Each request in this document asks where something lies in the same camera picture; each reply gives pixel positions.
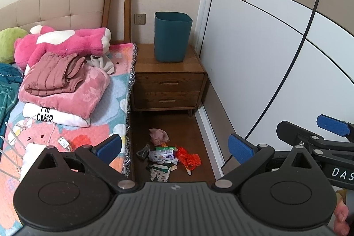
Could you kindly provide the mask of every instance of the nightstand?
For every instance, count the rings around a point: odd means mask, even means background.
[[[188,46],[181,63],[160,63],[154,57],[153,44],[138,44],[135,84],[132,93],[134,111],[188,110],[200,105],[207,80],[194,49]]]

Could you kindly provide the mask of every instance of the headboard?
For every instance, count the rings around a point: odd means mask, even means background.
[[[0,9],[0,30],[20,27],[29,31],[35,25],[56,30],[107,27],[111,0],[19,0]],[[124,39],[131,42],[131,0],[124,0]]]

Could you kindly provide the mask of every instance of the blue gripper pad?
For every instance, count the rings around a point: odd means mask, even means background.
[[[253,144],[249,143],[237,134],[231,134],[228,139],[229,151],[236,160],[243,164],[258,152]]]
[[[350,133],[350,129],[348,128],[348,125],[344,121],[340,121],[338,119],[331,118],[323,114],[321,114],[317,118],[316,123],[318,127],[323,128],[327,131],[330,131],[342,137],[349,135]]]
[[[118,134],[113,134],[100,144],[92,148],[92,153],[95,154],[104,163],[110,164],[122,150],[122,139]]]

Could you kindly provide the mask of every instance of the green round pillow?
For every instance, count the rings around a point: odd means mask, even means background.
[[[13,44],[18,38],[27,35],[28,32],[19,27],[10,27],[0,31],[0,62],[13,63],[15,62],[15,48]]]

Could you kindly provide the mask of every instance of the bed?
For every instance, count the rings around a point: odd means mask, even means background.
[[[113,0],[19,0],[0,9],[0,30],[8,27],[20,27],[29,31],[35,25],[47,25],[56,30],[76,30],[82,28],[109,27],[109,15]],[[58,143],[62,136],[75,149],[82,144],[93,146],[105,140],[109,135],[118,133],[122,138],[122,150],[111,166],[133,179],[130,146],[129,96],[134,83],[134,63],[136,46],[131,43],[131,0],[124,0],[123,39],[110,42],[108,57],[115,65],[115,73],[110,75],[110,84],[91,114],[91,125],[87,128],[40,122],[22,116],[24,103],[18,102],[11,111],[9,125],[14,129],[21,142],[55,145],[64,151]],[[5,139],[12,135],[6,130]],[[20,144],[16,148],[24,154]],[[6,143],[5,153],[19,162],[20,158],[11,151]],[[1,157],[0,169],[16,175],[11,162]],[[12,205],[12,197],[18,181],[0,173],[0,236],[12,235],[21,224]]]

